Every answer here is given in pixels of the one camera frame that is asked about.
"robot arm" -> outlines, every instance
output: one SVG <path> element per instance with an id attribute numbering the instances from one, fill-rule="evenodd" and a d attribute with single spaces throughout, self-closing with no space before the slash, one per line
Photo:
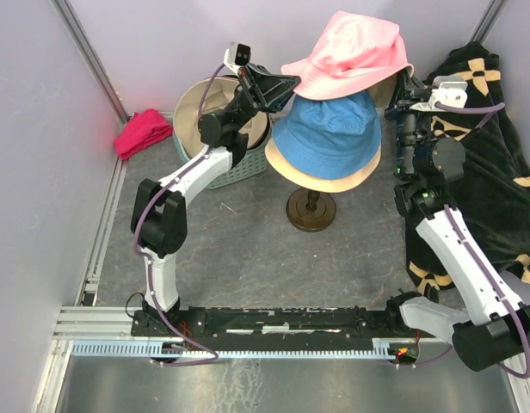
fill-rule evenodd
<path id="1" fill-rule="evenodd" d="M 224 63 L 237 73 L 240 89 L 225 108 L 199 118 L 204 149 L 158 182 L 141 182 L 135 200 L 131 227 L 134 233 L 139 230 L 138 245 L 145 258 L 145 303 L 166 313 L 179 303 L 176 254 L 187 237 L 188 205 L 211 181 L 243 159 L 248 136 L 238 131 L 260 111 L 281 111 L 300 82 L 299 77 L 272 75 L 251 64 L 250 48 L 238 43 L 225 52 Z"/>
<path id="2" fill-rule="evenodd" d="M 429 87 L 401 72 L 385 115 L 397 121 L 395 175 L 403 181 L 395 187 L 397 210 L 441 260 L 466 310 L 438 305 L 417 293 L 392 302 L 400 322 L 451 343 L 470 369 L 480 371 L 523 352 L 524 342 L 530 344 L 530 305 L 495 271 L 447 192 L 447 184 L 464 175 L 465 150 L 456 139 L 432 134 L 431 112 L 465 112 L 465 86 L 462 79 L 441 77 Z M 479 109 L 486 114 L 499 110 L 475 108 L 474 113 Z"/>

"camera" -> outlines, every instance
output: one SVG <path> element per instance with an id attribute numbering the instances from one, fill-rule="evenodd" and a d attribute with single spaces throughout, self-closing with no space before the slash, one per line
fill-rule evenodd
<path id="1" fill-rule="evenodd" d="M 251 49 L 242 43 L 232 42 L 227 52 L 228 65 L 245 66 L 250 62 Z"/>

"white wall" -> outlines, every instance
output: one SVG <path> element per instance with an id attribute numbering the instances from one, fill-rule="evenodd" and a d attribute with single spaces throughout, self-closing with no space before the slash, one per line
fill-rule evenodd
<path id="1" fill-rule="evenodd" d="M 484 45 L 500 55 L 508 116 L 530 164 L 530 0 L 508 0 Z M 507 282 L 530 304 L 528 284 L 513 276 Z"/>
<path id="2" fill-rule="evenodd" d="M 231 41 L 278 71 L 311 52 L 338 10 L 401 26 L 420 76 L 471 37 L 490 0 L 71 0 L 126 110 L 170 112 L 210 76 Z"/>
<path id="3" fill-rule="evenodd" d="M 117 126 L 51 2 L 0 2 L 0 413 L 30 410 L 87 265 Z"/>

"hat stand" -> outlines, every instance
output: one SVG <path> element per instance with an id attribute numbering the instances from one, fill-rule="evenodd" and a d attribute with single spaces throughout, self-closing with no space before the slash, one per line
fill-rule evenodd
<path id="1" fill-rule="evenodd" d="M 288 198 L 286 214 L 299 230 L 319 232 L 328 228 L 334 220 L 336 203 L 329 194 L 299 188 Z"/>

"hat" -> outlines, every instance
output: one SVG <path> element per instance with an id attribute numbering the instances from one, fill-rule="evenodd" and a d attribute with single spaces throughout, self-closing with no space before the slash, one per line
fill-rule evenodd
<path id="1" fill-rule="evenodd" d="M 380 145 L 379 116 L 364 90 L 328 101 L 295 96 L 292 110 L 273 127 L 265 155 L 302 187 L 342 192 L 374 171 Z"/>
<path id="2" fill-rule="evenodd" d="M 338 11 L 311 56 L 283 65 L 281 71 L 301 77 L 297 95 L 326 100 L 365 90 L 402 69 L 414 71 L 397 24 Z"/>
<path id="3" fill-rule="evenodd" d="M 190 88 L 177 104 L 173 113 L 173 127 L 175 135 L 190 157 L 195 157 L 204 147 L 200 141 L 198 132 L 198 107 L 209 79 L 203 80 Z M 207 114 L 213 110 L 224 108 L 234 97 L 238 80 L 231 77 L 216 77 L 210 89 L 207 91 L 206 99 L 202 105 L 202 113 Z M 248 149 L 258 146 L 266 137 L 268 132 L 268 116 L 260 112 L 252 118 L 240 133 L 248 134 Z"/>

